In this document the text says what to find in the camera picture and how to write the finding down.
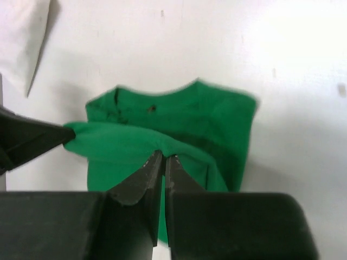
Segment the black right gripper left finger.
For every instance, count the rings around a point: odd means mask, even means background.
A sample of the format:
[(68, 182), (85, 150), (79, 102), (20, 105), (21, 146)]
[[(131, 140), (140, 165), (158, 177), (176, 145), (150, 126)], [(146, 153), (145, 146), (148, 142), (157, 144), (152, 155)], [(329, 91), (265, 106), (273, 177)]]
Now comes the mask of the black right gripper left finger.
[(2, 192), (1, 259), (151, 259), (162, 154), (106, 192)]

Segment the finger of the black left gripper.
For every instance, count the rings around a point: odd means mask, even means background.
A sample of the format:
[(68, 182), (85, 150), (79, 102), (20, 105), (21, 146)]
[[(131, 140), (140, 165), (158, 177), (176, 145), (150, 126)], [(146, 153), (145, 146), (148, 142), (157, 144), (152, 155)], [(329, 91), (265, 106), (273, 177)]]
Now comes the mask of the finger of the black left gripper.
[(75, 138), (69, 127), (26, 118), (1, 107), (1, 173)]

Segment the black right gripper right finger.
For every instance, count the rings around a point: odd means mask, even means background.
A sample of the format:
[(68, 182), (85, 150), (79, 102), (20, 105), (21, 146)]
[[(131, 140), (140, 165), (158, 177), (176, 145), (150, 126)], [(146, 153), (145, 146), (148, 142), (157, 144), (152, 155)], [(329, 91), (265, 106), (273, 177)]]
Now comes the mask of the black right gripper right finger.
[(165, 216), (172, 259), (318, 259), (299, 203), (285, 193), (205, 190), (167, 158)]

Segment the green t-shirt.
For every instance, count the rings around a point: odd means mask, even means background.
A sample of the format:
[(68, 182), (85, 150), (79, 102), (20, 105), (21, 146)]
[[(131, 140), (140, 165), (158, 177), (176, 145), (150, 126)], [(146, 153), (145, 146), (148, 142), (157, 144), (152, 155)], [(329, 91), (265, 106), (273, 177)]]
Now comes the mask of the green t-shirt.
[(145, 164), (154, 151), (178, 156), (209, 191), (237, 192), (249, 151), (255, 97), (200, 80), (162, 95), (123, 86), (88, 101), (87, 121), (65, 149), (87, 159), (87, 188), (106, 191)]

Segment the white t-shirt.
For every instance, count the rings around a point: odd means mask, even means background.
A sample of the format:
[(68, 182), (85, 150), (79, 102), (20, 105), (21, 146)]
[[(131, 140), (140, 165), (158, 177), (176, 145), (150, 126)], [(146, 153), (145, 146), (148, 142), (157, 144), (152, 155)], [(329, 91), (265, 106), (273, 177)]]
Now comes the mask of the white t-shirt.
[(27, 98), (60, 1), (1, 1), (1, 76)]

